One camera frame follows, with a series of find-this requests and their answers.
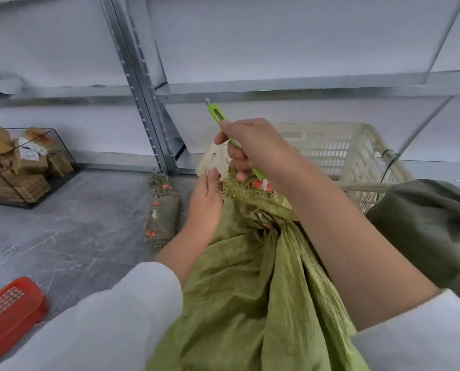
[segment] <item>person's left hand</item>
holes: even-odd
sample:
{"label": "person's left hand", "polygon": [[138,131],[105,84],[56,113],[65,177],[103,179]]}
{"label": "person's left hand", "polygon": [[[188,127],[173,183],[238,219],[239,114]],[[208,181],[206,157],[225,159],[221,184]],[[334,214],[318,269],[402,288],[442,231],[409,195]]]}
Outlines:
{"label": "person's left hand", "polygon": [[208,245],[213,239],[223,210],[220,176],[216,168],[202,175],[190,198],[189,213],[184,229],[192,237]]}

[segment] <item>gray floor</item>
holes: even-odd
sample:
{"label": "gray floor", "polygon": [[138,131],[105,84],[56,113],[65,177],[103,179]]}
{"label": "gray floor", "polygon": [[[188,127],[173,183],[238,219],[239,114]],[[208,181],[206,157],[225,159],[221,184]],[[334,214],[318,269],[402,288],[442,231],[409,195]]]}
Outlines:
{"label": "gray floor", "polygon": [[[46,293],[53,318],[151,260],[144,241],[150,174],[84,171],[33,210],[0,206],[0,289],[20,276]],[[175,179],[185,220],[195,176]]]}

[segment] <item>white shirt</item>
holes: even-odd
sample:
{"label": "white shirt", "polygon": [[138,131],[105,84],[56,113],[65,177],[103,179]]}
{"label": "white shirt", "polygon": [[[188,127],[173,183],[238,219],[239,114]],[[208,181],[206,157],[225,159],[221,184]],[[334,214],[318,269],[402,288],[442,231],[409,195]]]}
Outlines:
{"label": "white shirt", "polygon": [[[163,264],[141,263],[45,325],[6,370],[142,371],[182,312],[182,289]],[[447,290],[352,336],[371,371],[460,371],[460,299]]]}

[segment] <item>green utility knife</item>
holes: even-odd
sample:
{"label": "green utility knife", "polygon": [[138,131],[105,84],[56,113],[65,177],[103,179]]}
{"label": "green utility knife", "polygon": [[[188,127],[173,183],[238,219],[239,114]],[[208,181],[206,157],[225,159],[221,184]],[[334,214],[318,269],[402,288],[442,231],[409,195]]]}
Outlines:
{"label": "green utility knife", "polygon": [[[227,119],[217,104],[211,103],[207,98],[204,100],[206,101],[206,104],[208,104],[209,113],[211,113],[211,116],[213,116],[217,123],[220,123],[221,121]],[[237,147],[241,148],[239,142],[237,142],[235,139],[230,138],[230,142],[232,142]],[[256,177],[258,177],[258,180],[263,181],[266,179],[266,175],[261,169],[252,168],[252,171],[254,172]]]}

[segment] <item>red plastic basket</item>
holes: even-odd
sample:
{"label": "red plastic basket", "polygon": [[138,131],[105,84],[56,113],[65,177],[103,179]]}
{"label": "red plastic basket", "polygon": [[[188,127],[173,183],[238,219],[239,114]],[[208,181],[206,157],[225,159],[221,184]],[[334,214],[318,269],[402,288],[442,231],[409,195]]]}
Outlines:
{"label": "red plastic basket", "polygon": [[0,358],[48,312],[44,293],[28,277],[0,290]]}

